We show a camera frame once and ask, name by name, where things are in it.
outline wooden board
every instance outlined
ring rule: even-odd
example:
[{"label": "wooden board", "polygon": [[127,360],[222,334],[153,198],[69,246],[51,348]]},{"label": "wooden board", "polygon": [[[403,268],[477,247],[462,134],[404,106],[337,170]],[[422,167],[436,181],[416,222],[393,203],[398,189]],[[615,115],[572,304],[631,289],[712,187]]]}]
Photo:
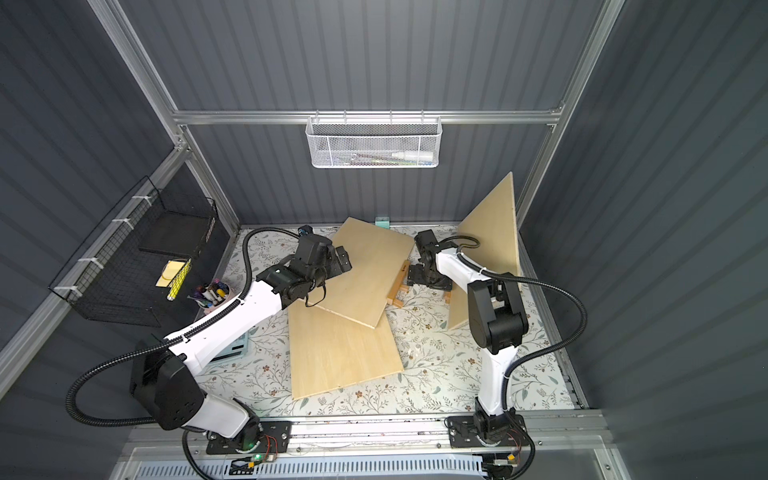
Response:
[{"label": "wooden board", "polygon": [[294,400],[403,371],[384,312],[371,329],[294,302],[288,331]]},{"label": "wooden board", "polygon": [[[462,251],[467,257],[495,272],[520,275],[512,172],[509,172],[459,224],[458,233],[480,240],[479,248]],[[467,293],[454,286],[451,292],[448,328],[458,328],[467,320]]]},{"label": "wooden board", "polygon": [[[352,269],[326,282],[328,293],[317,307],[376,328],[413,238],[350,217],[331,240],[346,249]],[[322,289],[310,292],[310,303],[321,298]]]}]

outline black wire basket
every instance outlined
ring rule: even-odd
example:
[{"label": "black wire basket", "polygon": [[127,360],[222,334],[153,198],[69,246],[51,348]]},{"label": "black wire basket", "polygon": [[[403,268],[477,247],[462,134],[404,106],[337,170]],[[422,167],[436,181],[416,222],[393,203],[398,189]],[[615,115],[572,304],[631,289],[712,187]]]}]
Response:
[{"label": "black wire basket", "polygon": [[[99,223],[48,288],[85,319],[160,326],[174,318],[174,302],[169,287],[155,284],[170,260],[193,263],[200,255],[216,223],[216,204],[154,185],[149,194],[132,197],[133,204],[124,218]],[[91,245],[105,224],[109,236],[94,252]]]}]

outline corrugated wall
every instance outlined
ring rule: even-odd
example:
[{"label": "corrugated wall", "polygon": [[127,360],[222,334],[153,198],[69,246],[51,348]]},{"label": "corrugated wall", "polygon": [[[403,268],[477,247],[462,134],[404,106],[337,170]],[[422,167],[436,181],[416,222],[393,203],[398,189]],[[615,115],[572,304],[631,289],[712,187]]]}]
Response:
[{"label": "corrugated wall", "polygon": [[633,478],[762,478],[768,4],[630,2],[606,55],[526,247]]},{"label": "corrugated wall", "polygon": [[[556,108],[600,0],[123,7],[181,110]],[[446,126],[440,165],[317,170],[301,127],[190,127],[242,223],[461,220],[547,127]]]},{"label": "corrugated wall", "polygon": [[[173,145],[85,0],[0,0],[0,71],[2,347],[91,228]],[[185,167],[168,188],[199,192]],[[209,244],[218,251],[198,262],[208,276],[227,240],[219,227]],[[76,423],[64,395],[92,366],[176,328],[67,315],[0,401],[0,478],[107,478],[128,429]],[[83,409],[141,415],[123,367],[83,389]]]},{"label": "corrugated wall", "polygon": [[0,346],[173,144],[88,3],[0,2]]},{"label": "corrugated wall", "polygon": [[437,168],[318,169],[300,126],[190,127],[243,224],[464,218],[509,172],[522,189],[546,125],[446,125]]},{"label": "corrugated wall", "polygon": [[182,110],[559,105],[600,0],[178,2],[123,7]]}]

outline table surface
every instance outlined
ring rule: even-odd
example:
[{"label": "table surface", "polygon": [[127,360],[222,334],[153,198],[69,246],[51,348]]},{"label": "table surface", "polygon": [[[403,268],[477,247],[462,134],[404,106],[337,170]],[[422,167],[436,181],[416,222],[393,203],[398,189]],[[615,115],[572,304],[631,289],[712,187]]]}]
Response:
[{"label": "table surface", "polygon": [[[438,239],[455,226],[433,227]],[[338,227],[316,228],[333,238]],[[393,227],[415,236],[424,227]],[[240,232],[222,280],[234,291],[243,287],[245,272]],[[248,250],[254,273],[292,253],[296,241],[274,232],[258,233]],[[418,259],[415,247],[410,259]],[[529,331],[519,355],[549,346],[549,338],[527,285],[522,286]],[[469,412],[479,389],[480,349],[467,326],[447,330],[449,306],[442,292],[414,286],[399,293],[403,308],[387,306],[405,371],[344,389],[293,401],[290,384],[288,315],[270,317],[249,332],[248,352],[232,362],[209,365],[197,377],[205,389],[220,396],[236,396],[259,416],[363,415],[396,413]],[[552,354],[518,367],[509,383],[510,405],[517,409],[573,409],[563,375]]]}]

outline wire mesh basket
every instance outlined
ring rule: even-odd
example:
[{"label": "wire mesh basket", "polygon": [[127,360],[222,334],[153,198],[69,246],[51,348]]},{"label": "wire mesh basket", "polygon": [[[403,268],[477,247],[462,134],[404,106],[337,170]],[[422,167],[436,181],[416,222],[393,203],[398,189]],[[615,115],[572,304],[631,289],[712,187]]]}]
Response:
[{"label": "wire mesh basket", "polygon": [[312,117],[306,139],[318,168],[431,168],[439,162],[440,119],[329,123]]},{"label": "wire mesh basket", "polygon": [[[183,248],[175,248],[177,243],[171,242],[172,248],[163,251],[157,249],[162,243],[147,243],[157,239],[158,227],[167,225],[168,219],[177,228],[172,233],[179,233],[178,218],[194,225],[194,229],[184,231],[194,232],[194,238],[184,238]],[[155,286],[158,278],[169,260],[192,260],[200,254],[216,218],[215,203],[209,198],[153,189],[125,218],[112,220],[117,226],[98,250],[79,258],[93,240],[92,232],[49,289],[85,319],[159,326],[161,319],[174,318],[174,306],[167,301],[168,288]],[[167,234],[162,237],[160,233],[161,240],[166,240]],[[67,273],[71,265],[76,270]]]}]

